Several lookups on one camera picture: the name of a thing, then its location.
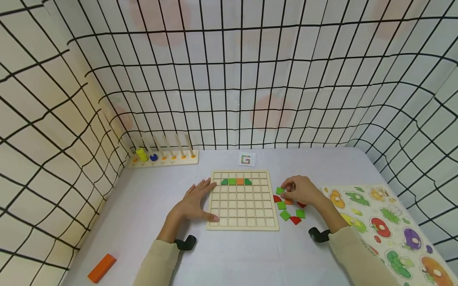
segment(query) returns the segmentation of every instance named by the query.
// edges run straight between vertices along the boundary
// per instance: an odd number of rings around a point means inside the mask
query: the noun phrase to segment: blue ball
[[[151,161],[157,161],[159,159],[159,157],[156,155],[156,154],[153,154],[149,157],[151,159]]]

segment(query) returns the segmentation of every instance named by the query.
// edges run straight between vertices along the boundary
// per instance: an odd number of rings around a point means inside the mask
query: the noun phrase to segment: checkered fabric wall
[[[458,273],[457,21],[455,0],[3,1],[0,284],[59,284],[126,150],[175,132],[355,146]]]
[[[123,169],[97,94],[39,1],[0,2],[0,285],[60,284]]]

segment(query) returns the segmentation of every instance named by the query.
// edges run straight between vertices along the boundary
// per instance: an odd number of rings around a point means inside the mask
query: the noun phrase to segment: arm
[[[329,242],[337,260],[344,266],[355,286],[399,285],[396,278],[375,256],[357,231],[341,217],[334,204],[307,177],[294,176],[281,186],[283,198],[312,205],[331,231]]]
[[[143,260],[132,286],[167,286],[170,283],[180,252],[174,241],[182,221],[184,219],[219,220],[217,216],[204,212],[200,208],[203,196],[215,185],[215,183],[210,184],[210,179],[202,180],[197,186],[192,185],[183,200],[173,207]]]

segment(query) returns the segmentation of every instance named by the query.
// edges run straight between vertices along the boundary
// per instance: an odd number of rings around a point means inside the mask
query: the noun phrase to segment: left hand
[[[178,214],[187,219],[204,219],[206,221],[219,221],[216,215],[205,212],[201,209],[200,203],[210,190],[216,186],[216,183],[210,183],[208,180],[202,180],[197,186],[192,185],[186,192],[184,198],[175,205],[171,212]]]

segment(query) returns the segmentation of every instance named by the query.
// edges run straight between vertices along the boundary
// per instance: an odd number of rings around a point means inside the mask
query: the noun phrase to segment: white table
[[[217,150],[201,151],[198,165],[125,169],[63,285],[93,285],[87,275],[107,253],[118,261],[98,285],[131,285],[168,211],[213,170],[266,169],[274,192],[297,174],[318,187],[385,183],[355,148],[244,151],[256,153],[256,167],[238,166],[239,150]],[[279,232],[207,231],[203,221],[182,227],[179,238],[192,234],[197,244],[182,252],[171,285],[349,285],[328,244],[315,244],[308,235],[311,227],[327,229],[324,221],[312,207],[305,210],[307,218],[297,226],[280,218]]]

